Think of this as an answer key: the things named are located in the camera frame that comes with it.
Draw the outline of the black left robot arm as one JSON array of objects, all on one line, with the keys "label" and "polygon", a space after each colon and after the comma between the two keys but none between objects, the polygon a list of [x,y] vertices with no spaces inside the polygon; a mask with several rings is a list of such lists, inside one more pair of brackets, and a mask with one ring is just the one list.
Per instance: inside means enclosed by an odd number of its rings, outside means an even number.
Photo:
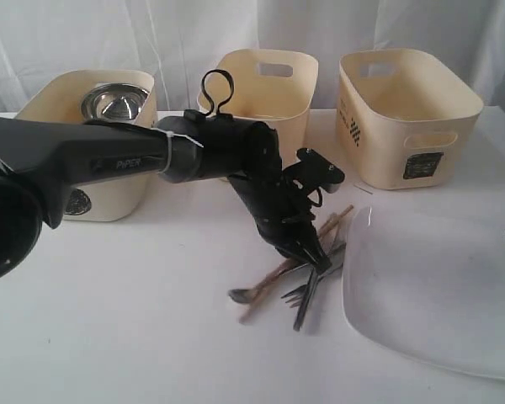
[{"label": "black left robot arm", "polygon": [[0,278],[61,224],[82,185],[158,173],[170,183],[228,178],[262,239],[311,264],[322,258],[311,202],[289,178],[278,136],[261,121],[188,110],[153,128],[0,118]]}]

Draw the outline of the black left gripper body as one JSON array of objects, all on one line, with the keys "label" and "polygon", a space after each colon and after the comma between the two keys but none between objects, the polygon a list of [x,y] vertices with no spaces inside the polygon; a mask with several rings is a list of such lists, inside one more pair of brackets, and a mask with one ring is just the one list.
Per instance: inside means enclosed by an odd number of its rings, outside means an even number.
[{"label": "black left gripper body", "polygon": [[228,176],[262,239],[277,246],[305,244],[306,236],[317,236],[312,210],[320,205],[320,189],[308,194],[293,179],[295,164],[282,168],[281,159],[247,158],[236,173]]}]

